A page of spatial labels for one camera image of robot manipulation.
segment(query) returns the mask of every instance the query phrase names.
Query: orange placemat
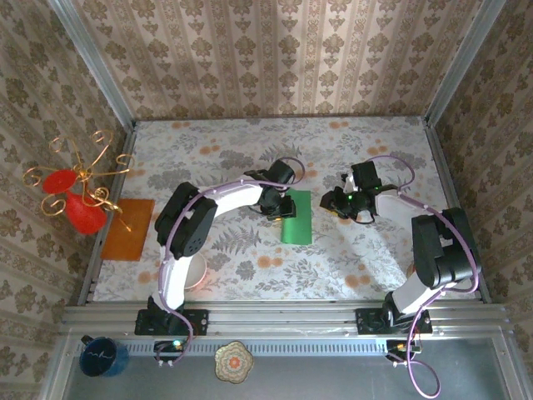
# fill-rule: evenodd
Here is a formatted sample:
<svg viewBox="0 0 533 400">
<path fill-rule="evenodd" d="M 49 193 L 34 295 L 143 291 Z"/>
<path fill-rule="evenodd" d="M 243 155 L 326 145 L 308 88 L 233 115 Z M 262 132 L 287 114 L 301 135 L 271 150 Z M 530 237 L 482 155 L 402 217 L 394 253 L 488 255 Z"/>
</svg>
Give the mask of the orange placemat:
<svg viewBox="0 0 533 400">
<path fill-rule="evenodd" d="M 121 198 L 118 206 L 122 215 L 115 213 L 100 258 L 102 260 L 139 261 L 147 238 L 154 200 Z M 121 218 L 131 229 L 129 232 Z"/>
</svg>

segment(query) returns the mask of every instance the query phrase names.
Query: blue cup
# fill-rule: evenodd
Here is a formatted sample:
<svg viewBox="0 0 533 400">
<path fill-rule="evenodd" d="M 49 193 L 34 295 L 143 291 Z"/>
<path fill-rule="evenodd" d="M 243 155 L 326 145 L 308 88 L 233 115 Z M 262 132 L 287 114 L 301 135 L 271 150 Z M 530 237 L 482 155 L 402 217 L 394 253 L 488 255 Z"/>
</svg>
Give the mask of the blue cup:
<svg viewBox="0 0 533 400">
<path fill-rule="evenodd" d="M 129 360 L 126 346 L 108 337 L 82 337 L 85 349 L 80 356 L 80 368 L 89 377 L 114 377 L 124 371 Z"/>
</svg>

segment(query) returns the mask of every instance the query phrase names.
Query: green sponge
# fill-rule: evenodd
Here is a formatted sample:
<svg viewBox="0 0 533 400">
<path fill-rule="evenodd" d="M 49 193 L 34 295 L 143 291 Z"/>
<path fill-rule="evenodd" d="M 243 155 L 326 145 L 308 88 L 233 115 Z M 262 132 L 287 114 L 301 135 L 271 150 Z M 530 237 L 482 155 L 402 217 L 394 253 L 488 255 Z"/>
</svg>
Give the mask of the green sponge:
<svg viewBox="0 0 533 400">
<path fill-rule="evenodd" d="M 281 242 L 287 244 L 311 244 L 311 192 L 308 190 L 289 189 L 296 205 L 296 216 L 283 219 L 281 225 Z"/>
</svg>

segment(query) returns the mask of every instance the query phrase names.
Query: mug handle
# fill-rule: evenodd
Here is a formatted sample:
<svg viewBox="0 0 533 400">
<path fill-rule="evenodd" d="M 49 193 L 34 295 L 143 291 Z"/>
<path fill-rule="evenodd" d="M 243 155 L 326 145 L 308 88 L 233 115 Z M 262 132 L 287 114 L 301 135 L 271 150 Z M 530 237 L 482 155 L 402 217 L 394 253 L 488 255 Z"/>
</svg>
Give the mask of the mug handle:
<svg viewBox="0 0 533 400">
<path fill-rule="evenodd" d="M 84 345 L 88 346 L 88 344 L 90 342 L 92 342 L 94 339 L 92 337 L 90 337 L 89 335 L 85 335 L 84 337 L 82 337 L 82 342 Z"/>
</svg>

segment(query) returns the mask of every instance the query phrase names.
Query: patterned wallpaper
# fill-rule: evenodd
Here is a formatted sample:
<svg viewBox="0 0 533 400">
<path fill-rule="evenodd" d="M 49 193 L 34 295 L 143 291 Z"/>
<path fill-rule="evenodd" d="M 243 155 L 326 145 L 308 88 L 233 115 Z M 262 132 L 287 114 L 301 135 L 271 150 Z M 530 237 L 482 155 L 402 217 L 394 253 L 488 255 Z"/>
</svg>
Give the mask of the patterned wallpaper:
<svg viewBox="0 0 533 400">
<path fill-rule="evenodd" d="M 509 0 L 437 123 L 491 295 L 533 376 L 533 2 Z"/>
<path fill-rule="evenodd" d="M 136 119 L 421 115 L 481 0 L 75 0 Z"/>
<path fill-rule="evenodd" d="M 0 1 L 0 59 L 0 398 L 33 398 L 94 239 L 65 217 L 44 217 L 43 193 L 22 185 L 22 172 L 72 165 L 68 152 L 48 151 L 59 133 L 89 159 L 97 149 L 88 134 L 123 131 L 46 2 Z M 113 168 L 111 156 L 102 168 Z"/>
</svg>

